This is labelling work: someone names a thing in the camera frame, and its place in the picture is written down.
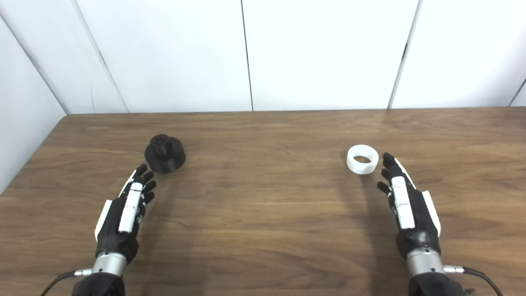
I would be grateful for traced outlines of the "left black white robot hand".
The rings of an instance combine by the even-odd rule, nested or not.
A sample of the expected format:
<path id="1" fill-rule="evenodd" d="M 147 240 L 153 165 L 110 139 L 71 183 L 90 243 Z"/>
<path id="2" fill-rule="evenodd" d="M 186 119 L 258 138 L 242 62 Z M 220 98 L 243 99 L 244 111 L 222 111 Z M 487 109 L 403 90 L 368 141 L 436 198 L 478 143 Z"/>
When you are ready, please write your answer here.
<path id="1" fill-rule="evenodd" d="M 141 164 L 130 174 L 118 197 L 105 202 L 95 229 L 97 257 L 118 253 L 127 264 L 135 259 L 140 223 L 148 204 L 155 198 L 154 175 L 146 164 Z"/>

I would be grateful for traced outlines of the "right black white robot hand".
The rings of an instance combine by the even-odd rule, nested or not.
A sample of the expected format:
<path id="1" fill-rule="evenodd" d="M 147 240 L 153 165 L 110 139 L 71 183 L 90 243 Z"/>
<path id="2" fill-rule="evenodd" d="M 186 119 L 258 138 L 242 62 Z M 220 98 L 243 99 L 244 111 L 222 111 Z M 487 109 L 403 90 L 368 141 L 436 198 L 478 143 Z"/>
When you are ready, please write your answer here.
<path id="1" fill-rule="evenodd" d="M 387 183 L 377 187 L 387 199 L 396 219 L 398 233 L 396 246 L 400 255 L 407 255 L 419 248 L 441 253 L 439 237 L 441 223 L 429 191 L 417 189 L 404 166 L 392 154 L 383 154 L 381 175 Z"/>

